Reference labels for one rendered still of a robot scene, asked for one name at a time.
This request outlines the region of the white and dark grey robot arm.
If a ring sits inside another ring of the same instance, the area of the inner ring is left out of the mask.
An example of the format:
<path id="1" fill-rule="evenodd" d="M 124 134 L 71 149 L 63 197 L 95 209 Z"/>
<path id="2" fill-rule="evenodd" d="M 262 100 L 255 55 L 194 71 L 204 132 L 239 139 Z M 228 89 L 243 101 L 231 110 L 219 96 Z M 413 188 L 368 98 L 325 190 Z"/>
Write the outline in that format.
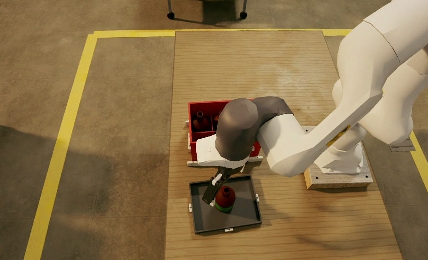
<path id="1" fill-rule="evenodd" d="M 392 0 L 363 19 L 341 41 L 337 68 L 336 109 L 309 134 L 282 98 L 233 99 L 216 134 L 197 140 L 198 165 L 238 168 L 259 142 L 271 171 L 288 178 L 313 163 L 360 173 L 366 131 L 386 145 L 405 141 L 412 104 L 428 87 L 428 0 Z"/>

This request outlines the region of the dark red bottle with green band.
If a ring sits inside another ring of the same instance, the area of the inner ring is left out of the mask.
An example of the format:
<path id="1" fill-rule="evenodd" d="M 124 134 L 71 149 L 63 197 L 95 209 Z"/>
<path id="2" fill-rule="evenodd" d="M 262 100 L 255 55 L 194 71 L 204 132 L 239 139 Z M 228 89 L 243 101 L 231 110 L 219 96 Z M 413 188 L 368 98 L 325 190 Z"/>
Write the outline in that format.
<path id="1" fill-rule="evenodd" d="M 235 191 L 231 187 L 223 186 L 215 197 L 215 207 L 218 211 L 226 213 L 232 210 L 235 199 Z"/>

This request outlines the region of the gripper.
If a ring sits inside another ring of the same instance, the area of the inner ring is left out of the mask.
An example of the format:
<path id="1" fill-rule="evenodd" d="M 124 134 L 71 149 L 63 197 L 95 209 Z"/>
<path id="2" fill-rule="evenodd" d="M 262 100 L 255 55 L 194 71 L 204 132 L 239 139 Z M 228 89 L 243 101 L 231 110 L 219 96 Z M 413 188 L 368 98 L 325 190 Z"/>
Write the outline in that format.
<path id="1" fill-rule="evenodd" d="M 249 161 L 247 161 L 245 164 L 247 164 Z M 244 165 L 245 165 L 244 164 Z M 202 197 L 202 200 L 207 203 L 208 205 L 215 205 L 215 197 L 220 190 L 221 186 L 227 182 L 230 176 L 233 174 L 239 173 L 240 171 L 243 172 L 244 165 L 235 169 L 232 168 L 226 168 L 223 166 L 217 166 L 218 172 L 215 175 L 215 178 L 212 177 L 210 179 L 209 185 L 204 193 L 204 196 Z M 224 179 L 225 178 L 225 179 Z"/>

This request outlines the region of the dark brown bottle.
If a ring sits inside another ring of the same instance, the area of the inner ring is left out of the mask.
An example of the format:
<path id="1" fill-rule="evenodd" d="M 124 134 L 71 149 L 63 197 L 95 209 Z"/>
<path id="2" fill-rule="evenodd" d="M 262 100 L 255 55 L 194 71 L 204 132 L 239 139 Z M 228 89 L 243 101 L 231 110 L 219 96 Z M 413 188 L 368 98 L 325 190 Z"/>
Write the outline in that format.
<path id="1" fill-rule="evenodd" d="M 209 131 L 209 119 L 204 116 L 204 113 L 199 111 L 197 116 L 192 120 L 192 132 L 206 132 Z"/>
<path id="2" fill-rule="evenodd" d="M 219 115 L 221 114 L 221 112 L 222 112 L 222 110 L 213 119 L 213 131 L 216 131 L 216 129 L 217 129 L 218 119 L 219 119 Z"/>

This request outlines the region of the red divided crate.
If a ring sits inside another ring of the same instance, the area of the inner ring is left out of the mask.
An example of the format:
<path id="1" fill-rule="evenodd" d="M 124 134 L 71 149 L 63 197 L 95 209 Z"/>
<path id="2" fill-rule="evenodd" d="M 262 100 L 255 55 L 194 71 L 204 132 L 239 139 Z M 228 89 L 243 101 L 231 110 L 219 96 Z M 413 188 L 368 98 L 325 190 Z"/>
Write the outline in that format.
<path id="1" fill-rule="evenodd" d="M 223 101 L 204 101 L 204 102 L 191 102 L 189 105 L 189 134 L 190 134 L 190 147 L 192 161 L 197 161 L 196 153 L 196 142 L 198 139 L 207 138 L 211 135 L 215 135 L 216 131 L 213 131 L 213 119 L 219 114 L 224 106 L 231 100 Z M 209 131 L 206 132 L 192 132 L 192 120 L 193 117 L 197 116 L 197 113 L 201 111 L 209 119 Z M 252 151 L 250 157 L 258 156 L 261 146 L 259 142 L 253 144 L 255 151 Z"/>

